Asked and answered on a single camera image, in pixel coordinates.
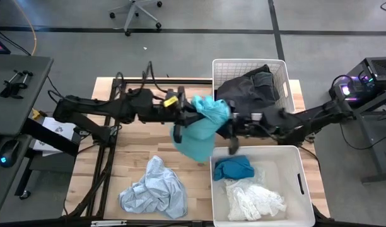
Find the grey office chair base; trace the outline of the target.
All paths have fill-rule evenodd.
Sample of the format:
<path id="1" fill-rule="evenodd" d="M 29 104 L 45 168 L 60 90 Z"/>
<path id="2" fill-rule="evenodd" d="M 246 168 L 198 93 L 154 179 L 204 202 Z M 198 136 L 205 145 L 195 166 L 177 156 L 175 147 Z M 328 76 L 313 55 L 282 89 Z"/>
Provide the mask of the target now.
<path id="1" fill-rule="evenodd" d="M 110 19 L 115 19 L 116 13 L 127 13 L 126 22 L 124 23 L 123 31 L 124 35 L 127 37 L 131 36 L 131 31 L 129 30 L 129 25 L 134 17 L 139 17 L 140 13 L 144 13 L 146 16 L 149 16 L 153 21 L 156 22 L 155 26 L 157 30 L 160 30 L 162 24 L 159 20 L 153 16 L 151 13 L 144 9 L 144 6 L 151 3 L 155 3 L 158 8 L 163 6 L 161 0 L 128 0 L 129 3 L 123 6 L 119 6 L 108 11 Z"/>

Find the white perforated laundry basket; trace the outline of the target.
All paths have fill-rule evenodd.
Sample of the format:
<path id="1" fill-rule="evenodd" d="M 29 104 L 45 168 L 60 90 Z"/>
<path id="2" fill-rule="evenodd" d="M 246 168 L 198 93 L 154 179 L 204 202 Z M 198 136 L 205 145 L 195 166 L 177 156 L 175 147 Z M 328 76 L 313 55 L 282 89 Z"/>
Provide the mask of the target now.
<path id="1" fill-rule="evenodd" d="M 213 60 L 213 90 L 228 81 L 254 69 L 267 65 L 274 76 L 274 84 L 280 95 L 276 102 L 288 112 L 297 112 L 295 94 L 301 94 L 300 82 L 289 79 L 286 63 L 279 59 L 215 59 Z"/>

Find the black computer mouse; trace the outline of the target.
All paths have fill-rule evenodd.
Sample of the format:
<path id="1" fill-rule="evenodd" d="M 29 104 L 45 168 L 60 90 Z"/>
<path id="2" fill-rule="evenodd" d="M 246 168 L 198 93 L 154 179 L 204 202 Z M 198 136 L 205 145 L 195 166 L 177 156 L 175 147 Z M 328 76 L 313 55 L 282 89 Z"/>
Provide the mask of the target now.
<path id="1" fill-rule="evenodd" d="M 0 150 L 0 165 L 5 168 L 12 167 L 17 160 L 20 142 L 12 139 L 6 141 Z"/>

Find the deep blue fleece garment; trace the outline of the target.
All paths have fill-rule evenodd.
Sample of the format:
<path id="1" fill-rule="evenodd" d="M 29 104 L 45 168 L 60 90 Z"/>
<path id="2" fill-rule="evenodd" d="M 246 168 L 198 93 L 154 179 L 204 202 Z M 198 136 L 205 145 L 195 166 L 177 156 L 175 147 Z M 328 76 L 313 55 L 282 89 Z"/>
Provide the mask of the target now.
<path id="1" fill-rule="evenodd" d="M 255 175 L 254 168 L 246 156 L 231 156 L 219 159 L 214 165 L 213 180 L 240 180 Z"/>

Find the dark denim jeans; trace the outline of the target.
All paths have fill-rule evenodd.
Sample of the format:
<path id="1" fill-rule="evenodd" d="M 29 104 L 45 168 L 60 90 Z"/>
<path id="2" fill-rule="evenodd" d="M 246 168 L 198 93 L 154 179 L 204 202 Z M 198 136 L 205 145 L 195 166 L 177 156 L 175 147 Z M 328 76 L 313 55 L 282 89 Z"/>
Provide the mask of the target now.
<path id="1" fill-rule="evenodd" d="M 264 95 L 255 90 L 253 76 L 240 76 L 225 81 L 216 93 L 217 100 L 224 100 L 228 103 L 233 102 L 235 112 L 238 113 L 260 113 L 262 109 L 274 106 L 280 99 L 277 88 L 274 85 L 272 95 Z"/>

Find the black garment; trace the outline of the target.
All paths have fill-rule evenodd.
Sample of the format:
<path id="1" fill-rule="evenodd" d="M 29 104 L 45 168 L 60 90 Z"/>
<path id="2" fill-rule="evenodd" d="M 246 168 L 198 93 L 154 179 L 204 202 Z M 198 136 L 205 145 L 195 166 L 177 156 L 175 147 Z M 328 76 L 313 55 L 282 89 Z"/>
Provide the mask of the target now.
<path id="1" fill-rule="evenodd" d="M 250 77 L 251 75 L 261 73 L 261 72 L 266 72 L 266 73 L 271 73 L 269 66 L 267 64 L 264 64 L 263 66 L 253 69 L 247 73 L 245 73 L 243 76 Z"/>

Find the black computer with lights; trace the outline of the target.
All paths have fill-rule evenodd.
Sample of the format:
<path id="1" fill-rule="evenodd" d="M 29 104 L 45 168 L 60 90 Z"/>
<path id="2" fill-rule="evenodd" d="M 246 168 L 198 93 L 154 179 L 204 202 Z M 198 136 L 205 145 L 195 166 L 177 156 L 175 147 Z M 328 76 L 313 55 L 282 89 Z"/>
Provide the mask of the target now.
<path id="1" fill-rule="evenodd" d="M 386 57 L 366 57 L 332 82 L 329 96 L 360 107 L 386 92 Z"/>

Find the turquoise shirt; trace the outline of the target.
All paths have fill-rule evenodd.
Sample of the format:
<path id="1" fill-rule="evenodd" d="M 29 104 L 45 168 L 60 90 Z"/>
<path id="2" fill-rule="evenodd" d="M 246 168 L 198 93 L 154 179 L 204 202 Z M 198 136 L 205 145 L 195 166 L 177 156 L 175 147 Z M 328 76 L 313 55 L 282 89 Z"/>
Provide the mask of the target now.
<path id="1" fill-rule="evenodd" d="M 181 143 L 175 142 L 173 128 L 170 135 L 180 153 L 203 163 L 213 154 L 216 131 L 230 118 L 230 108 L 224 100 L 214 101 L 211 96 L 194 96 L 190 103 L 204 118 L 181 128 Z"/>

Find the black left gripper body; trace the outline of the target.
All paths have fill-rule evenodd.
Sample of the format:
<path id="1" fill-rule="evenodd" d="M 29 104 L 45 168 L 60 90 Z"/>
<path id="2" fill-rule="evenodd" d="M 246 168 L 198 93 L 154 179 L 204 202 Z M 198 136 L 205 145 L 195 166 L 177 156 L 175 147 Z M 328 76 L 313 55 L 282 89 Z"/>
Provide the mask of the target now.
<path id="1" fill-rule="evenodd" d="M 183 125 L 184 112 L 196 112 L 196 108 L 189 103 L 183 86 L 179 86 L 177 91 L 168 89 L 165 100 L 172 96 L 176 96 L 178 98 L 178 102 L 169 107 L 165 107 L 165 109 L 170 111 L 175 116 L 176 124 Z"/>

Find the grey side desk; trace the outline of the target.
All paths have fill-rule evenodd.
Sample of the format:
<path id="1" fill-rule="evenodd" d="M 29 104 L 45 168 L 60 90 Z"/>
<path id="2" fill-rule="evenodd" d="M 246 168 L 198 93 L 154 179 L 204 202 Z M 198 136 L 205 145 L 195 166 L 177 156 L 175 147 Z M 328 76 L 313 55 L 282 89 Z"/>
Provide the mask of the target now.
<path id="1" fill-rule="evenodd" d="M 5 88 L 4 80 L 8 81 L 15 75 L 14 70 L 33 73 L 26 81 L 28 87 L 18 92 L 21 99 L 0 97 L 0 150 L 6 141 L 15 139 L 20 142 L 16 163 L 9 168 L 0 165 L 0 210 L 32 141 L 31 136 L 23 133 L 23 127 L 53 62 L 51 57 L 0 55 L 0 92 Z"/>

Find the white woven-texture laundry basket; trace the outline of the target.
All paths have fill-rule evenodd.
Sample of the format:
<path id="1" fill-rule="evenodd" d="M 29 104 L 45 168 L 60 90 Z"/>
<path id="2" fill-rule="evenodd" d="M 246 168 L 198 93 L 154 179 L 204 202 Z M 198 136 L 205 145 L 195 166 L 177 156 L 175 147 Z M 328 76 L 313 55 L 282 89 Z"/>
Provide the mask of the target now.
<path id="1" fill-rule="evenodd" d="M 294 146 L 242 146 L 239 155 L 266 175 L 264 187 L 284 197 L 287 208 L 275 216 L 253 221 L 230 221 L 229 202 L 222 180 L 211 182 L 213 223 L 215 227 L 312 227 L 315 224 L 310 191 L 298 148 Z"/>

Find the navy blue garment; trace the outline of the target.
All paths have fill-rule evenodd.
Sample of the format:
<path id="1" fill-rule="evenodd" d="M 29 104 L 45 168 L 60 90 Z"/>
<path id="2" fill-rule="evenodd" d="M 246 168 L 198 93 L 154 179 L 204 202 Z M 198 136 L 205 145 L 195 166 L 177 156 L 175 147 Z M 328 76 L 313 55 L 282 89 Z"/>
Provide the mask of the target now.
<path id="1" fill-rule="evenodd" d="M 272 95 L 274 93 L 272 73 L 257 73 L 253 76 L 253 82 L 256 92 L 264 95 Z"/>

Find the white lace cloth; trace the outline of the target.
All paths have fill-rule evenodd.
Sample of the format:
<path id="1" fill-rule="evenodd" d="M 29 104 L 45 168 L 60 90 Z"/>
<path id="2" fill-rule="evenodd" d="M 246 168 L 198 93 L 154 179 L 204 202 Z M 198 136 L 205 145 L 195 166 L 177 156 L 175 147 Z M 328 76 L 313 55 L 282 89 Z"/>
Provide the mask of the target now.
<path id="1" fill-rule="evenodd" d="M 286 211 L 285 198 L 266 188 L 266 174 L 262 168 L 255 168 L 253 177 L 224 179 L 224 183 L 230 221 L 257 221 Z"/>

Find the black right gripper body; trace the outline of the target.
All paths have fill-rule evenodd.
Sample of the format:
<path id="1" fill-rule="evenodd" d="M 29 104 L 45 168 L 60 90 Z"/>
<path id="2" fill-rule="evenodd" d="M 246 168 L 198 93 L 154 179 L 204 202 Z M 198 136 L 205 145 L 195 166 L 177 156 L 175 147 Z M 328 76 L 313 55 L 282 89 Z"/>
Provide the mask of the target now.
<path id="1" fill-rule="evenodd" d="M 263 113 L 238 113 L 231 114 L 232 134 L 234 136 L 265 136 L 261 120 Z"/>

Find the light blue patterned cloth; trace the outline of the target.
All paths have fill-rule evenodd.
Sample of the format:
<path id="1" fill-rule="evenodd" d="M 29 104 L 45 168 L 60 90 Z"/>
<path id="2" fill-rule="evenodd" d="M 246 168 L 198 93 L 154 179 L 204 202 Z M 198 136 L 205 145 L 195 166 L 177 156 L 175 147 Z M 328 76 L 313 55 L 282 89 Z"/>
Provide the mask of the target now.
<path id="1" fill-rule="evenodd" d="M 136 214 L 159 212 L 170 219 L 187 215 L 187 192 L 177 174 L 159 156 L 148 161 L 138 182 L 122 191 L 120 207 Z"/>

